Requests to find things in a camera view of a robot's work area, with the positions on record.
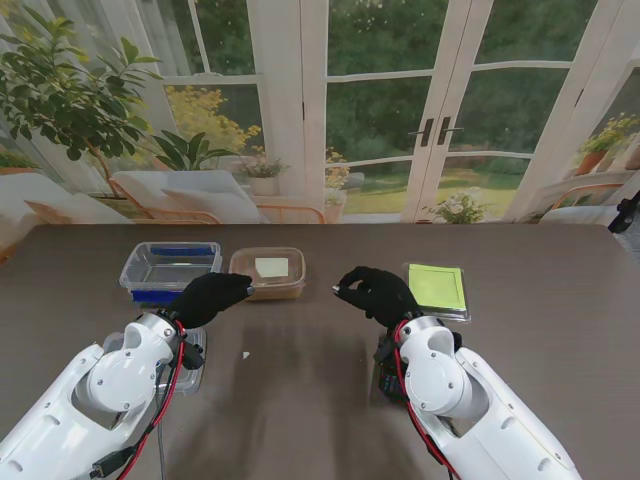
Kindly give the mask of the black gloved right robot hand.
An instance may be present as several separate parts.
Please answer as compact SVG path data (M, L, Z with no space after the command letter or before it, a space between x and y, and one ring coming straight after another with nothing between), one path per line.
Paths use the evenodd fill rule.
M358 266L345 274L332 290L338 298L387 329L423 316L408 285L386 270Z

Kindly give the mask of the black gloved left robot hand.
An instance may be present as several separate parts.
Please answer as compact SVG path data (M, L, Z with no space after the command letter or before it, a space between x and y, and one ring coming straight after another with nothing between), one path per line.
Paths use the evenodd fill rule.
M228 273L208 273L191 281L168 307L170 320L185 329L199 328L218 313L252 295L250 276Z

